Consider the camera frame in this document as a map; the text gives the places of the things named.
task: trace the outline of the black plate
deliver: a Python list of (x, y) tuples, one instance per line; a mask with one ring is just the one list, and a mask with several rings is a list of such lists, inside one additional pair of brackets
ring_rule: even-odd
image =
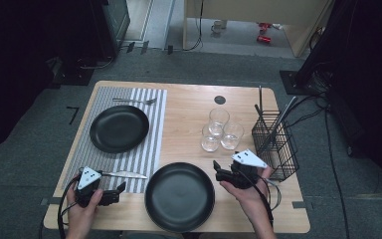
[(209, 176), (186, 162), (168, 164), (150, 178), (145, 208), (166, 231), (184, 233), (203, 224), (212, 213), (215, 190)]
[(90, 128), (92, 143), (104, 152), (128, 151), (147, 136), (148, 117), (139, 108), (117, 106), (101, 112)]

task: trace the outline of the gray carpet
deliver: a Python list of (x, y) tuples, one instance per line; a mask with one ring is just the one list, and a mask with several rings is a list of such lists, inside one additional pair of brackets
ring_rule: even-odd
[[(87, 87), (46, 89), (0, 144), (0, 238), (36, 238), (49, 198), (60, 177), (82, 115), (97, 81), (137, 81), (271, 88), (282, 109), (290, 100), (279, 70), (296, 71), (299, 59), (263, 58), (160, 50), (125, 50), (96, 70)], [(80, 111), (70, 124), (74, 110)], [(313, 101), (288, 117), (293, 122), (318, 109)], [(279, 238), (346, 238), (343, 208), (328, 152), (325, 113), (292, 127), (298, 149), (297, 172), (311, 229)], [(351, 158), (339, 125), (327, 116), (333, 161), (344, 198), (350, 238), (382, 238), (382, 170), (368, 158)], [(43, 230), (44, 238), (58, 238)], [(115, 231), (93, 231), (90, 238), (119, 238)]]

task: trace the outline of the table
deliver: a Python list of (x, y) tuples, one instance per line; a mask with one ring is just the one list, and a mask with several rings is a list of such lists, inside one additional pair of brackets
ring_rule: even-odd
[[(200, 18), (202, 0), (185, 0), (183, 48), (187, 18)], [(333, 0), (205, 0), (203, 19), (283, 24), (293, 54), (299, 57), (317, 27), (326, 25)]]
[[(74, 148), (81, 136), (82, 128), (100, 87), (144, 88), (167, 90), (165, 122), (160, 152), (159, 167), (171, 162), (189, 162), (202, 168), (212, 179), (216, 202), (209, 219), (193, 232), (253, 232), (253, 227), (242, 211), (238, 201), (230, 195), (215, 178), (213, 159), (222, 167), (232, 163), (232, 151), (220, 147), (215, 152), (206, 152), (200, 146), (201, 128), (208, 121), (209, 111), (221, 107), (226, 109), (231, 120), (239, 121), (245, 134), (236, 150), (254, 149), (251, 129), (258, 119), (254, 104), (259, 102), (258, 88), (175, 85), (158, 83), (108, 82), (101, 81), (95, 89), (86, 108), (79, 131), (73, 142), (67, 162), (61, 173), (54, 197), (63, 194), (63, 181), (72, 159)], [(223, 96), (226, 102), (219, 106), (214, 99)], [(275, 95), (270, 89), (263, 89), (264, 110), (278, 109)], [(296, 174), (279, 183), (283, 198), (281, 205), (274, 210), (275, 231), (277, 233), (306, 233), (309, 221), (305, 208), (293, 208), (294, 202), (303, 202)], [(272, 190), (272, 201), (276, 193)], [(45, 226), (57, 229), (58, 205), (51, 204), (45, 216)], [(148, 216), (143, 193), (121, 193), (119, 203), (100, 207), (93, 229), (161, 231)]]

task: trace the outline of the person's left hand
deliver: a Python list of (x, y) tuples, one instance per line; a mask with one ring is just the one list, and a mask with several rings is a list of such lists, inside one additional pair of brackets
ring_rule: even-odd
[[(67, 239), (84, 239), (90, 232), (95, 220), (97, 205), (103, 196), (103, 190), (98, 189), (92, 196), (89, 205), (85, 208), (75, 205), (68, 211), (69, 231)], [(68, 205), (76, 201), (74, 185), (67, 192)]]

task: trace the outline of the wooden tabletop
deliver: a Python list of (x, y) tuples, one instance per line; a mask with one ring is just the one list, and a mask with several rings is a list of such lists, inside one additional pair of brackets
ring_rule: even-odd
[[(259, 103), (258, 88), (175, 85), (158, 83), (107, 82), (101, 81), (95, 89), (86, 108), (83, 120), (74, 140), (64, 170), (55, 189), (54, 197), (63, 194), (63, 181), (70, 165), (74, 150), (80, 139), (92, 103), (99, 87), (114, 88), (149, 88), (167, 90), (165, 122), (160, 152), (159, 167), (171, 162), (189, 162), (202, 168), (212, 179), (215, 187), (216, 201), (209, 219), (195, 229), (194, 232), (253, 232), (246, 215), (238, 201), (229, 194), (215, 178), (213, 160), (223, 168), (232, 163), (234, 151), (249, 148), (255, 152), (251, 129), (258, 119), (254, 104)], [(214, 99), (222, 96), (226, 99), (223, 105), (217, 105)], [(235, 150), (227, 150), (222, 146), (215, 152), (205, 151), (201, 145), (201, 129), (209, 120), (209, 112), (213, 108), (223, 108), (231, 116), (231, 120), (240, 122), (245, 134)], [(278, 109), (275, 94), (270, 89), (263, 89), (263, 109)], [(275, 231), (277, 233), (306, 233), (309, 221), (305, 208), (293, 208), (292, 203), (303, 202), (296, 174), (283, 182), (278, 182), (282, 192), (282, 203), (274, 210)], [(272, 202), (276, 202), (277, 194), (272, 188)], [(45, 217), (45, 226), (57, 229), (58, 205), (50, 205)], [(147, 214), (143, 193), (121, 193), (119, 203), (100, 207), (93, 229), (100, 230), (139, 230), (161, 231)]]

